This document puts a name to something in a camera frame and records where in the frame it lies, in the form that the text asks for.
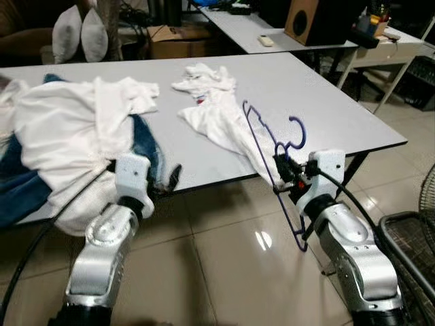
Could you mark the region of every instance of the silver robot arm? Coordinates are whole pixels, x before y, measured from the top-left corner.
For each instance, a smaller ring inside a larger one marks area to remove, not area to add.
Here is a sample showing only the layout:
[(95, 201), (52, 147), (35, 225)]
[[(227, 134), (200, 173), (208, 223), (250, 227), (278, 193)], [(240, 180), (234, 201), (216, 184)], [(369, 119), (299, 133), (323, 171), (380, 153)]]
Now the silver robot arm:
[(403, 325), (396, 271), (377, 246), (373, 231), (346, 204), (335, 201), (337, 186), (319, 174), (310, 175), (310, 168), (320, 169), (342, 182), (344, 167), (342, 151), (311, 153), (304, 170), (295, 173), (307, 181), (307, 187), (290, 198), (299, 213), (309, 217), (331, 259), (329, 269), (337, 273), (354, 325)]
[(110, 325), (138, 220), (154, 211), (147, 195), (149, 167), (147, 158), (132, 153), (117, 160), (118, 202), (108, 204), (86, 228), (86, 244), (74, 263), (65, 304), (49, 326)]

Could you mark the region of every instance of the black cable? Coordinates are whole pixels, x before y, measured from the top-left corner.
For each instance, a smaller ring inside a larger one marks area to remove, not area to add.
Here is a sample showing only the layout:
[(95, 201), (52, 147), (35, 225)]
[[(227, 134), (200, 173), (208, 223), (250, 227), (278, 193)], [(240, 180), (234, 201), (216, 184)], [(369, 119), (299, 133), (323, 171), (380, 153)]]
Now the black cable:
[(316, 172), (319, 175), (327, 178), (327, 180), (331, 181), (333, 184), (335, 184), (342, 192), (344, 192), (346, 194), (347, 197), (349, 197), (349, 199), (355, 204), (357, 209), (361, 212), (361, 214), (367, 220), (368, 224), (373, 229), (373, 232), (376, 234), (376, 236), (378, 238), (380, 238), (379, 235), (378, 235), (376, 224), (373, 222), (371, 217), (368, 216), (368, 214), (367, 214), (366, 210), (364, 209), (364, 207), (361, 206), (360, 202), (358, 202), (358, 200), (353, 196), (353, 194), (349, 190), (347, 190), (347, 188), (344, 185), (342, 185), (336, 179), (331, 177), (328, 173), (325, 173), (324, 171), (320, 170), (319, 168), (317, 168)]
[(77, 199), (88, 187), (94, 183), (95, 180), (97, 180), (104, 172), (106, 172), (106, 169), (101, 171), (97, 176), (95, 176), (91, 181), (89, 181), (72, 199), (70, 199), (66, 205), (57, 213), (53, 218), (51, 218), (49, 221), (45, 223), (45, 226), (39, 231), (38, 235), (33, 239), (33, 242), (30, 244), (30, 246), (27, 248), (26, 253), (21, 258), (20, 263), (15, 269), (15, 273), (11, 278), (11, 281), (9, 285), (7, 286), (7, 290), (5, 293), (5, 296), (3, 297), (3, 302), (0, 307), (0, 326), (3, 326), (5, 322), (7, 307), (9, 306), (12, 294), (14, 293), (14, 289), (16, 284), (18, 283), (18, 279), (20, 278), (20, 275), (22, 271), (24, 270), (24, 267), (26, 266), (30, 256), (35, 251), (37, 245), (39, 242), (44, 238), (44, 236), (53, 228), (56, 221), (59, 219), (60, 216), (71, 206), (72, 202)]
[(150, 39), (153, 39), (154, 36), (156, 36), (157, 33), (160, 32), (160, 31), (162, 30), (163, 27), (165, 27), (165, 25), (160, 26), (160, 28), (159, 28), (157, 31), (155, 31), (154, 34), (153, 34), (152, 36), (150, 36)]
[[(344, 192), (346, 194), (347, 197), (349, 197), (349, 199), (355, 204), (355, 206), (358, 208), (358, 210), (361, 212), (361, 214), (363, 214), (364, 218), (367, 220), (368, 224), (372, 228), (373, 233), (375, 233), (376, 237), (378, 238), (378, 240), (380, 242), (381, 249), (383, 250), (384, 254), (387, 257), (389, 257), (390, 262), (393, 263), (392, 256), (394, 254), (389, 250), (388, 244), (385, 243), (384, 238), (379, 233), (378, 228), (376, 227), (375, 223), (370, 218), (370, 216), (368, 215), (368, 213), (366, 212), (364, 207), (362, 207), (360, 202), (358, 202), (358, 200), (355, 198), (355, 196), (349, 190), (347, 190), (347, 188), (344, 185), (342, 185), (336, 179), (331, 177), (328, 173), (325, 173), (324, 171), (320, 170), (319, 168), (314, 168), (312, 172), (317, 173), (317, 174), (327, 178), (327, 180), (329, 180), (333, 184), (335, 184), (342, 192)], [(403, 271), (401, 271), (401, 269), (398, 266), (394, 266), (394, 267), (396, 269), (396, 272), (398, 274), (400, 274), (400, 276), (402, 277), (403, 282), (406, 284), (406, 275), (404, 275)], [(416, 293), (415, 290), (411, 286), (408, 285), (407, 287), (408, 287), (409, 291), (411, 292), (411, 294), (413, 295), (413, 297), (415, 298), (415, 302), (417, 304), (418, 309), (420, 310), (421, 315), (423, 316), (423, 318), (425, 320), (425, 324), (427, 326), (430, 326), (429, 316), (428, 316), (427, 312), (424, 310), (423, 303), (421, 302), (421, 299), (418, 296), (418, 293)]]

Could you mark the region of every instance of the fan grille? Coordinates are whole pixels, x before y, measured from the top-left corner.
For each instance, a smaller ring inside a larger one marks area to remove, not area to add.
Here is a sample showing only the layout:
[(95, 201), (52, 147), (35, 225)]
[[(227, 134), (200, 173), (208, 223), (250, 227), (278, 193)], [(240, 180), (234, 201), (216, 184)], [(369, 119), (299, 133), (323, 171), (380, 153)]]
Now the fan grille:
[(421, 186), (419, 213), (424, 235), (435, 255), (435, 164)]

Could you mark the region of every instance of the white pillow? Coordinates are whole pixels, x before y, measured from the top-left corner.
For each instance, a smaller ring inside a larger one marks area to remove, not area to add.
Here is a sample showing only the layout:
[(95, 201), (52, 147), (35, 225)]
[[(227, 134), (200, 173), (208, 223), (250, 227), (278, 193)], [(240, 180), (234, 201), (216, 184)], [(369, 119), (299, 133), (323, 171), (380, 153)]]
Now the white pillow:
[(86, 61), (101, 61), (107, 52), (107, 32), (94, 8), (91, 8), (83, 21), (82, 47)]
[(73, 57), (80, 43), (82, 19), (76, 5), (64, 11), (53, 28), (54, 63), (62, 63)]

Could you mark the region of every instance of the tiled floor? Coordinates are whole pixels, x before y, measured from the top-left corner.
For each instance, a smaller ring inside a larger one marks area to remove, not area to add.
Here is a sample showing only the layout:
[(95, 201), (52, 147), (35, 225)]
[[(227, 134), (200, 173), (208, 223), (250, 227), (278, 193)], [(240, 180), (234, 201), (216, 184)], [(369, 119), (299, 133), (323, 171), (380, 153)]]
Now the tiled floor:
[[(349, 184), (375, 220), (416, 210), (435, 162), (434, 112), (393, 99), (377, 115), (409, 143), (370, 154)], [(35, 233), (27, 227), (0, 234), (0, 295)], [(351, 325), (320, 274), (318, 264), (327, 259), (315, 238), (310, 243), (313, 251), (305, 254), (296, 248), (261, 179), (166, 199), (133, 243), (112, 325)], [(78, 247), (60, 232), (44, 240), (19, 282), (7, 326), (42, 326), (56, 314)]]

